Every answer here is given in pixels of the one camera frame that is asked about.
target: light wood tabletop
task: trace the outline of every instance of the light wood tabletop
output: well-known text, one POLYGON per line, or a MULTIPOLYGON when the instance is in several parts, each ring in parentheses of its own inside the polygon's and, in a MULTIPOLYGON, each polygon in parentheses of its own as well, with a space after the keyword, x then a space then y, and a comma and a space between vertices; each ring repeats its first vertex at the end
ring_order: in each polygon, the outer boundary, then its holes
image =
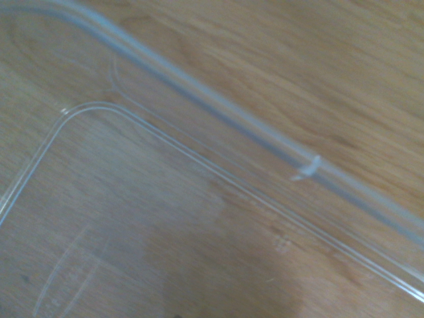
POLYGON ((424 217, 422 2, 82 2, 424 217))
MULTIPOLYGON (((80 2, 424 217, 420 1, 80 2)), ((111 85, 110 51, 90 36, 30 14, 0 20, 0 30, 0 194, 20 185, 61 114, 99 106, 49 135, 1 224, 0 318, 424 316, 422 302, 363 263, 102 108, 134 105, 111 85)), ((129 66, 117 68, 132 79, 129 66)), ((345 212, 354 232, 394 243, 377 221, 345 212)), ((421 251, 402 252, 422 267, 421 251)))

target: wooden surface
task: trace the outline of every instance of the wooden surface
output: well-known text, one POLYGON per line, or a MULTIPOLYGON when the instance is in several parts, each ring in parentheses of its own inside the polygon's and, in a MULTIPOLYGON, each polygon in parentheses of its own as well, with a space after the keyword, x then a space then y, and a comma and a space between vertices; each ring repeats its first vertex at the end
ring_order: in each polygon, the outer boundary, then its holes
MULTIPOLYGON (((424 217, 418 6, 84 3, 424 217)), ((90 38, 67 43, 54 37, 72 35, 72 28, 29 17, 11 21, 0 21, 1 193, 67 109, 96 100, 131 107, 111 87, 108 52, 94 46, 81 55, 72 46, 90 38)), ((391 283, 106 111, 64 126, 0 231, 0 318, 423 312, 391 283)))
POLYGON ((424 217, 422 2, 82 2, 424 217))

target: transparent plastic lid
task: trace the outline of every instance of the transparent plastic lid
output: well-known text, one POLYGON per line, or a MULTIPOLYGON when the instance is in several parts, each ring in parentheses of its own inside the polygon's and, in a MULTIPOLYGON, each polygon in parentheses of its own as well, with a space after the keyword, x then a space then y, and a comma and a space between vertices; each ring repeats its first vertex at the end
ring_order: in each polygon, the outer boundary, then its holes
POLYGON ((0 17, 0 317, 423 316, 423 220, 88 9, 0 17))

